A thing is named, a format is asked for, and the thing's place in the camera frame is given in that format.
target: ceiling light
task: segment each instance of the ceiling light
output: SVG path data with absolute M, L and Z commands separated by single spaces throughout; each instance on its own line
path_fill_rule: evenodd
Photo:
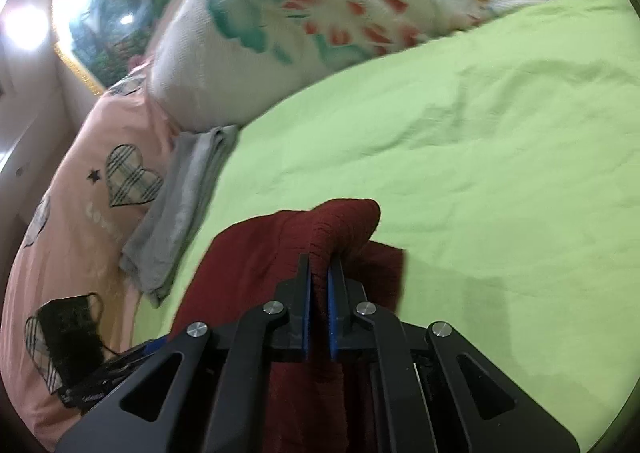
M 24 50 L 35 50 L 47 38 L 47 15 L 33 5 L 16 8 L 6 14 L 4 28 L 9 39 Z

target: black star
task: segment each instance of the black star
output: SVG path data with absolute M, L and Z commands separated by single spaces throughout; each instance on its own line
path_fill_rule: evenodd
M 94 184 L 98 180 L 102 180 L 102 177 L 100 177 L 100 170 L 99 169 L 92 169 L 91 173 L 89 173 L 89 176 L 86 179 L 94 181 Z

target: blanket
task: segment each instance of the blanket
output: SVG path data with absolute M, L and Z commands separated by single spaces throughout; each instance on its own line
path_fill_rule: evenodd
M 379 219 L 373 200 L 337 199 L 236 224 L 212 242 L 182 300 L 173 333 L 194 321 L 236 321 L 272 299 L 276 285 L 296 275 L 300 253 L 309 253 L 310 355 L 305 363 L 271 365 L 263 453 L 376 450 L 362 365 L 329 357 L 326 277 L 332 255 L 340 254 L 345 275 L 364 285 L 369 300 L 396 308 L 402 251 L 369 241 Z
M 374 198 L 373 238 L 406 252 L 401 320 L 450 322 L 588 451 L 638 381 L 638 76 L 628 0 L 553 0 L 284 100 L 241 131 L 136 342 L 227 227 Z

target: pink pillow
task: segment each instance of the pink pillow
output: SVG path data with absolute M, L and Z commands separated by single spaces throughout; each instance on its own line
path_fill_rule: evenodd
M 8 280 L 0 373 L 16 412 L 49 450 L 78 413 L 50 393 L 55 379 L 46 384 L 38 373 L 25 348 L 25 322 L 51 299 L 97 292 L 103 342 L 120 351 L 130 346 L 139 294 L 118 261 L 158 193 L 177 134 L 147 98 L 145 71 L 137 69 L 98 100 L 53 177 Z

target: green bed sheet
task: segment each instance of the green bed sheet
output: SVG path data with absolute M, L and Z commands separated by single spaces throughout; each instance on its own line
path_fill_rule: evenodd
M 555 0 L 350 68 L 242 130 L 135 339 L 170 329 L 226 227 L 374 198 L 374 238 L 407 251 L 400 317 L 451 322 L 586 451 L 640 375 L 639 149 L 628 0 Z

